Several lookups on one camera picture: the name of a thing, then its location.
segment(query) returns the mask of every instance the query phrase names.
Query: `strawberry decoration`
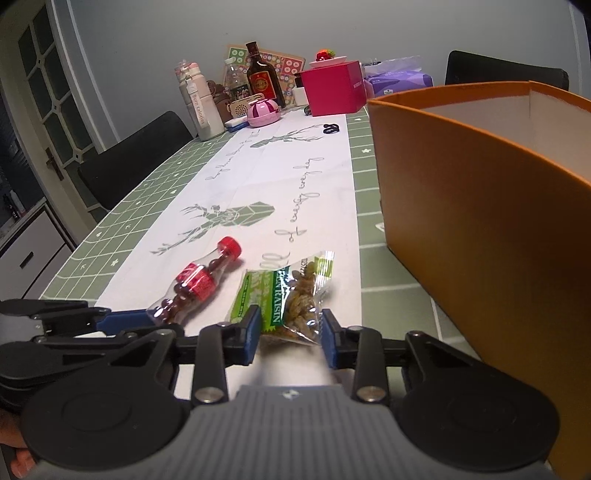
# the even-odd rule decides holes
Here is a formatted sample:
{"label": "strawberry decoration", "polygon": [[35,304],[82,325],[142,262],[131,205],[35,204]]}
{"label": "strawberry decoration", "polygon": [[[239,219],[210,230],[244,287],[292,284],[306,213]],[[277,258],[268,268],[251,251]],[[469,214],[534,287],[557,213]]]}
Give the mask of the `strawberry decoration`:
{"label": "strawberry decoration", "polygon": [[334,50],[329,50],[328,48],[325,48],[323,50],[320,50],[316,54],[316,61],[330,60],[330,59],[333,59],[335,56],[336,56],[336,53]]}

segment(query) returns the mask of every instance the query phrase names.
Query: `chair backrest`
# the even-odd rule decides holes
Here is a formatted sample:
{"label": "chair backrest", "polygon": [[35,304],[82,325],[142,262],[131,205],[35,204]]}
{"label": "chair backrest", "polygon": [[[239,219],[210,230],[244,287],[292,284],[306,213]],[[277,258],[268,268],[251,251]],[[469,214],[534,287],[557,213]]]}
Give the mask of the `chair backrest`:
{"label": "chair backrest", "polygon": [[162,162],[193,139],[174,112],[166,112],[78,167],[80,178],[107,210],[115,207]]}
{"label": "chair backrest", "polygon": [[562,69],[526,65],[459,50],[454,50],[449,54],[445,77],[446,85],[501,82],[504,80],[535,80],[563,90],[569,89],[569,74]]}

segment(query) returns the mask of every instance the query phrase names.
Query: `gray wall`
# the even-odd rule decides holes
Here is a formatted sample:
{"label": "gray wall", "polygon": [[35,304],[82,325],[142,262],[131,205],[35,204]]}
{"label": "gray wall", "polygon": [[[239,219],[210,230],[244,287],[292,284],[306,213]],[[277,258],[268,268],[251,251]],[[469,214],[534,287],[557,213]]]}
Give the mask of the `gray wall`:
{"label": "gray wall", "polygon": [[[225,45],[251,40],[308,60],[320,48],[361,60],[421,55],[435,84],[444,82],[449,52],[467,50],[561,67],[571,91],[591,96],[584,21],[566,0],[48,1],[58,20],[73,16],[87,58],[73,68],[89,67],[94,79],[81,82],[80,92],[98,89],[105,111],[97,115],[110,117],[115,138],[166,110],[193,131],[174,67],[183,58],[197,61],[206,77],[221,80]],[[80,48],[65,42],[66,50]]]}

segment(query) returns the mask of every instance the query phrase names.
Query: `door handle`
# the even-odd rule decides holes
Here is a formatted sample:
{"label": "door handle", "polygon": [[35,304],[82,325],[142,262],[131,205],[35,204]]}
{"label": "door handle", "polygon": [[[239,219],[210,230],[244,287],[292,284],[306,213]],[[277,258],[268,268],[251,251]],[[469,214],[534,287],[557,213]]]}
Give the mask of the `door handle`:
{"label": "door handle", "polygon": [[45,162],[45,165],[47,165],[47,168],[52,168],[53,171],[56,172],[57,178],[59,178],[60,181],[62,181],[64,179],[64,174],[61,172],[60,167],[58,166],[56,159],[53,156],[53,153],[51,153],[51,150],[49,148],[45,149],[45,153],[47,154],[47,158],[49,158],[49,160]]}

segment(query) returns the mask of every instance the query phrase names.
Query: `board game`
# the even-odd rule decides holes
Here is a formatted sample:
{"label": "board game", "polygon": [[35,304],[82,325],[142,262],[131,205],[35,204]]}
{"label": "board game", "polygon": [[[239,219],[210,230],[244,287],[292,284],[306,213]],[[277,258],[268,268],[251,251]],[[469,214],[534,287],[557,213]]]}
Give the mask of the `board game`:
{"label": "board game", "polygon": [[[285,97],[285,105],[295,104],[292,88],[296,86],[295,75],[304,69],[306,59],[296,55],[290,55],[279,51],[267,50],[260,48],[261,57],[275,67],[283,96]],[[241,71],[246,73],[248,67],[251,65],[251,59],[248,57],[248,50],[245,45],[228,45],[228,58],[236,57],[236,62]]]}

